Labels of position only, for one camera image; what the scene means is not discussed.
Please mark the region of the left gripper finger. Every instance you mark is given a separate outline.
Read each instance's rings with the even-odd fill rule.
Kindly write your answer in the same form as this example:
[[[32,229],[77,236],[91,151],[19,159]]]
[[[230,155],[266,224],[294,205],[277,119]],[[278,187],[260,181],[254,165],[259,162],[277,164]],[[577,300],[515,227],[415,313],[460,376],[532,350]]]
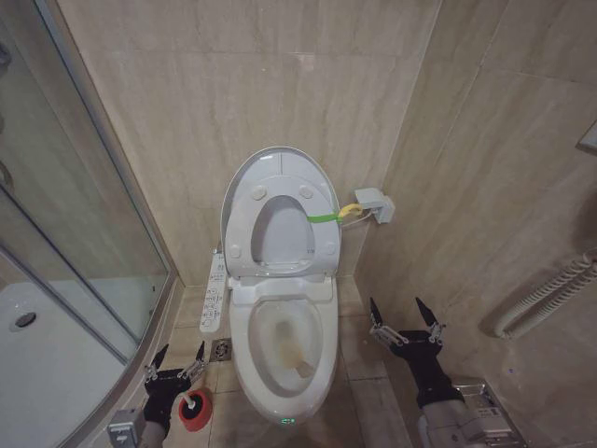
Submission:
[[[144,377],[146,379],[157,379],[160,366],[168,351],[169,344],[165,344],[153,357],[148,365],[144,366]]]
[[[182,369],[178,373],[179,378],[183,379],[199,379],[206,367],[206,362],[204,361],[204,351],[205,351],[205,341],[201,342],[201,345],[197,351],[195,356],[195,360],[188,365],[186,368]]]

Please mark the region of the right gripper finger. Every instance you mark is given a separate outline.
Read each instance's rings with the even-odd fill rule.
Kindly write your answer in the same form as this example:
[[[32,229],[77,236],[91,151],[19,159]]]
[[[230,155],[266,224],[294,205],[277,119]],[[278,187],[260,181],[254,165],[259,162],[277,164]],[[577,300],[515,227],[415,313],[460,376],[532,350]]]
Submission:
[[[383,323],[382,315],[373,298],[369,299],[369,312],[372,327],[369,334],[383,346],[402,346],[405,339],[394,329]]]
[[[446,325],[441,324],[437,320],[433,311],[427,307],[419,297],[416,297],[415,301],[421,317],[423,318],[423,321],[428,327],[430,333],[428,341],[430,343],[443,344],[443,331],[446,328]]]

